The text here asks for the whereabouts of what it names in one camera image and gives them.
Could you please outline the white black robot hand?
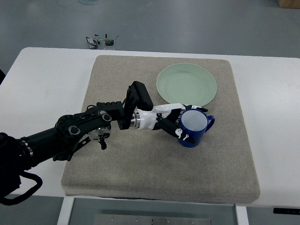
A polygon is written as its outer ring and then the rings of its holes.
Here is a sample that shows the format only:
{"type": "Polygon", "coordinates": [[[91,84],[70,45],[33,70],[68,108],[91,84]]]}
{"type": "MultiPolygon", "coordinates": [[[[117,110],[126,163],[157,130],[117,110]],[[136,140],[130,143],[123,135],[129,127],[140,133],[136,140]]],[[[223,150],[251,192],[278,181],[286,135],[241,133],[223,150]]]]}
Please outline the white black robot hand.
{"type": "Polygon", "coordinates": [[[130,126],[137,129],[161,129],[176,137],[183,146],[192,148],[199,144],[200,138],[196,137],[195,131],[188,128],[181,121],[181,115],[188,110],[197,110],[202,114],[208,112],[208,109],[196,105],[183,105],[180,103],[157,105],[151,111],[135,109],[130,126]]]}

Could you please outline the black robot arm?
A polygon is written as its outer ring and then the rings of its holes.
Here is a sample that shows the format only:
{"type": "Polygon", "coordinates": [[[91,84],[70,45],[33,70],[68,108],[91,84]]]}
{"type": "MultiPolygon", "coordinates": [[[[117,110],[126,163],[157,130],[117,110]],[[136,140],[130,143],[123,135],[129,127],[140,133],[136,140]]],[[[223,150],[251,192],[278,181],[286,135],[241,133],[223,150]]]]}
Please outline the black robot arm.
{"type": "Polygon", "coordinates": [[[83,113],[63,115],[51,129],[15,139],[0,134],[0,202],[19,204],[41,188],[42,179],[28,170],[52,158],[69,161],[88,142],[85,135],[117,121],[121,130],[129,129],[136,108],[150,111],[152,100],[145,85],[134,81],[123,102],[97,103],[83,113]]]}

